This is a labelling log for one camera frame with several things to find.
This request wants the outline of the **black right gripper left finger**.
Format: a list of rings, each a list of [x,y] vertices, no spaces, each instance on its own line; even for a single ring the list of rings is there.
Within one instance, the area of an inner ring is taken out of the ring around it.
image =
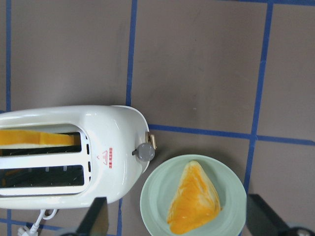
[[[107,198],[98,197],[76,230],[78,236],[106,236],[109,228]]]

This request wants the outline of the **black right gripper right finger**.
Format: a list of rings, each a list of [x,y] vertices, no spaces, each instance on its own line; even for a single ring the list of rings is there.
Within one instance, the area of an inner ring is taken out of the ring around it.
[[[284,236],[289,226],[258,194],[247,196],[246,226],[252,236]]]

